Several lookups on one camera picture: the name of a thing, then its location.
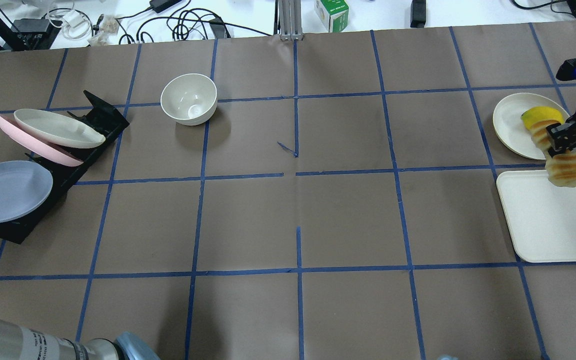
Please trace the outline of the striped bread roll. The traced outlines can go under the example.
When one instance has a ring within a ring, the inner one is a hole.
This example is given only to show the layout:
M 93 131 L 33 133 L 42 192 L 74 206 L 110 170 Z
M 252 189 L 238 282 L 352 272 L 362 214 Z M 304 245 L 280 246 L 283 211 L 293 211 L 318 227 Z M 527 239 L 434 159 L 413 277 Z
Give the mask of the striped bread roll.
M 548 180 L 556 187 L 576 187 L 576 153 L 567 150 L 564 153 L 550 155 L 548 150 L 551 146 L 548 138 L 547 127 L 558 125 L 555 120 L 537 121 L 528 130 L 533 144 L 544 154 L 545 169 Z

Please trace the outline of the blue plate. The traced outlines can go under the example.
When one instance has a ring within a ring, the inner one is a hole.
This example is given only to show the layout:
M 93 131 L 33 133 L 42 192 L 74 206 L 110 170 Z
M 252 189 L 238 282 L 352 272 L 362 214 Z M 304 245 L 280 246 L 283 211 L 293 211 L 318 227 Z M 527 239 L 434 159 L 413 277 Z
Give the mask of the blue plate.
M 50 195 L 53 183 L 50 171 L 36 162 L 0 162 L 0 223 L 36 210 Z

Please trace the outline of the cream plate with lemon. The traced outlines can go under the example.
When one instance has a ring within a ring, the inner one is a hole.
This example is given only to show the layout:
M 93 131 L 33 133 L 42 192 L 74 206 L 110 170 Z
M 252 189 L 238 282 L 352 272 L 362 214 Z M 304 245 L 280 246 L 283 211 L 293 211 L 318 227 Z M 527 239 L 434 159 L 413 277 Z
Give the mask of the cream plate with lemon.
M 544 154 L 532 142 L 531 134 L 521 120 L 521 114 L 539 106 L 556 109 L 563 116 L 563 120 L 569 118 L 569 112 L 550 98 L 519 92 L 505 96 L 494 107 L 493 127 L 499 140 L 512 152 L 521 157 L 542 161 L 546 159 Z

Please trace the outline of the black plate rack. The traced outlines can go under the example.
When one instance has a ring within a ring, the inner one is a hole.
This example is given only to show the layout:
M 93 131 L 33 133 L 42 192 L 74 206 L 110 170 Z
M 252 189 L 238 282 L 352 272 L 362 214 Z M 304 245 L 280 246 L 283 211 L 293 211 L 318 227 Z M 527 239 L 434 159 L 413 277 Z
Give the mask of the black plate rack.
M 71 148 L 51 143 L 70 153 L 73 157 L 83 161 L 82 165 L 76 167 L 57 164 L 26 148 L 26 159 L 23 161 L 34 162 L 50 171 L 54 183 L 48 198 L 46 198 L 37 209 L 32 210 L 29 214 L 18 219 L 0 223 L 0 239 L 16 244 L 23 243 L 41 220 L 47 216 L 59 201 L 67 197 L 67 192 L 71 187 L 86 174 L 94 162 L 101 157 L 129 126 L 130 123 L 114 105 L 89 91 L 84 91 L 84 95 L 91 105 L 89 112 L 82 116 L 77 116 L 69 112 L 66 116 L 90 126 L 96 130 L 96 132 L 106 137 L 105 142 L 95 148 L 87 149 Z

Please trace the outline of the pink plate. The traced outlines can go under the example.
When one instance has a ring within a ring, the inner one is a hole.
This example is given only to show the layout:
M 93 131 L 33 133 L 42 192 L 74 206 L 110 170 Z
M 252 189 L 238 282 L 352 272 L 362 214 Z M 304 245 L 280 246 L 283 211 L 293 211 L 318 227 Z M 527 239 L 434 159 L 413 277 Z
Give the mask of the pink plate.
M 82 160 L 73 157 L 73 155 L 61 147 L 45 142 L 25 132 L 25 130 L 21 129 L 21 127 L 9 117 L 0 115 L 0 130 L 27 150 L 51 162 L 67 167 L 77 167 L 83 164 Z

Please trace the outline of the cream plate in rack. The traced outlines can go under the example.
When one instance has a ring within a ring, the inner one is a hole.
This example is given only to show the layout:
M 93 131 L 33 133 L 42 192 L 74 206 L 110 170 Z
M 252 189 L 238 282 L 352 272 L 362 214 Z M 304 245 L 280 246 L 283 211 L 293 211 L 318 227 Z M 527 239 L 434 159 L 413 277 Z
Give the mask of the cream plate in rack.
M 104 135 L 82 121 L 55 112 L 23 108 L 13 116 L 26 133 L 55 145 L 87 150 L 106 141 Z

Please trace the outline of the yellow lemon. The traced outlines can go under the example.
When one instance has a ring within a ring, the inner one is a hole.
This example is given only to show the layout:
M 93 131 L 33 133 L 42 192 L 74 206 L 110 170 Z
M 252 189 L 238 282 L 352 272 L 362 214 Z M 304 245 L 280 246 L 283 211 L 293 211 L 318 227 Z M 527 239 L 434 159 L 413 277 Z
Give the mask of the yellow lemon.
M 565 122 L 562 112 L 557 108 L 539 105 L 524 111 L 520 119 L 527 130 L 530 130 L 534 125 L 543 121 L 552 121 L 560 125 Z

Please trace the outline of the cream rectangular tray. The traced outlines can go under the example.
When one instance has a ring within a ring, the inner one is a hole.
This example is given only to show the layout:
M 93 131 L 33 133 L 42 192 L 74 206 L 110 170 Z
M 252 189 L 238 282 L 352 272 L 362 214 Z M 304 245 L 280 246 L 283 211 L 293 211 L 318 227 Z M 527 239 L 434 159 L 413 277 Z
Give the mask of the cream rectangular tray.
M 576 262 L 576 187 L 553 185 L 545 170 L 505 171 L 496 187 L 522 260 Z

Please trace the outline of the black power adapter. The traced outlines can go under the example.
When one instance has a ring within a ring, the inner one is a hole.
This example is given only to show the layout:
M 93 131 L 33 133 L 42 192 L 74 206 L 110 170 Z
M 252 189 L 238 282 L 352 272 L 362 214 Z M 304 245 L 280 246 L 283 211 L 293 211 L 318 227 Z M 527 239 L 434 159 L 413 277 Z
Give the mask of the black power adapter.
M 412 0 L 410 4 L 410 28 L 424 28 L 426 26 L 426 0 Z

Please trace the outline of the green white box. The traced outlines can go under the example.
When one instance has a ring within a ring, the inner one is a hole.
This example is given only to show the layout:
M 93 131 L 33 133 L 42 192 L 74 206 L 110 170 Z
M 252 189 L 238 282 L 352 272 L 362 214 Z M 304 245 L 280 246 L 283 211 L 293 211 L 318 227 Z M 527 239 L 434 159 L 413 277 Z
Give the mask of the green white box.
M 314 9 L 329 33 L 340 33 L 349 25 L 350 7 L 345 0 L 315 0 Z

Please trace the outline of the white bowl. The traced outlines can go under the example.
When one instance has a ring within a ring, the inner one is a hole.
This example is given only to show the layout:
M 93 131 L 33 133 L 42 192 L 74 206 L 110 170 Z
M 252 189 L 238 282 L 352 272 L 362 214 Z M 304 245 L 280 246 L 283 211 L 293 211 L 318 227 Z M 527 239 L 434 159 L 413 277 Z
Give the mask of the white bowl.
M 215 114 L 217 104 L 217 85 L 200 73 L 179 75 L 160 94 L 163 112 L 184 126 L 203 125 Z

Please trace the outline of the aluminium frame post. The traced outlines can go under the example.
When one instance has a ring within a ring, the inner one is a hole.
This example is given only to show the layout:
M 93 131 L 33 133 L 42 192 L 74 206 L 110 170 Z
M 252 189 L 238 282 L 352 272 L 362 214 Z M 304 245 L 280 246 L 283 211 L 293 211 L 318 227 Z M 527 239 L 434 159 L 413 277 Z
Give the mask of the aluminium frame post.
M 275 0 L 273 31 L 281 41 L 301 41 L 304 38 L 301 0 Z

